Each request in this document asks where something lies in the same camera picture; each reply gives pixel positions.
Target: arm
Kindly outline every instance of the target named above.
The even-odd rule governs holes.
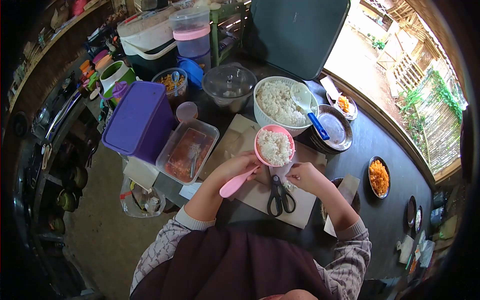
[[[343,198],[336,186],[311,163],[293,164],[286,177],[290,182],[322,201],[335,232],[345,230],[359,220],[359,215]]]
[[[205,231],[215,225],[215,216],[222,203],[220,188],[233,177],[246,172],[255,164],[261,164],[251,152],[239,154],[223,163],[202,183],[192,199],[180,209],[158,232],[155,241],[145,250],[133,273],[130,294],[138,283],[156,266],[169,260],[181,238],[192,230]],[[255,174],[247,180],[253,180]]]
[[[372,248],[363,221],[335,185],[311,163],[294,164],[287,178],[299,188],[316,195],[332,220],[338,238],[335,259],[325,268],[315,262],[325,285],[339,300],[356,299]]]

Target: dark maroon garment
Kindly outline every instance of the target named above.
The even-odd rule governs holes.
[[[334,299],[307,251],[283,240],[210,227],[184,236],[173,258],[150,271],[131,299],[257,300],[293,289]]]

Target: red sauce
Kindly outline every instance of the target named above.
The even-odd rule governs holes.
[[[178,145],[170,153],[170,159],[165,164],[165,171],[171,176],[183,182],[190,182],[190,171],[192,168],[192,160],[188,158],[188,152],[193,144],[200,145],[200,153],[195,163],[195,172],[198,172],[200,165],[207,156],[208,151],[212,147],[213,138],[205,135],[193,128],[187,129]]]

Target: person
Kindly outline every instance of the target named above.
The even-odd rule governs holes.
[[[220,188],[255,165],[261,162],[253,151],[241,153],[208,176],[143,253],[133,275],[132,300],[357,298],[370,261],[368,230],[311,163],[294,164],[286,177],[316,195],[330,216],[338,243],[326,267],[286,241],[214,226],[223,201]]]

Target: white lid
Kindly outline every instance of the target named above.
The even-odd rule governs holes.
[[[171,21],[185,21],[188,19],[198,18],[209,13],[210,9],[207,6],[190,7],[174,12],[168,18]]]

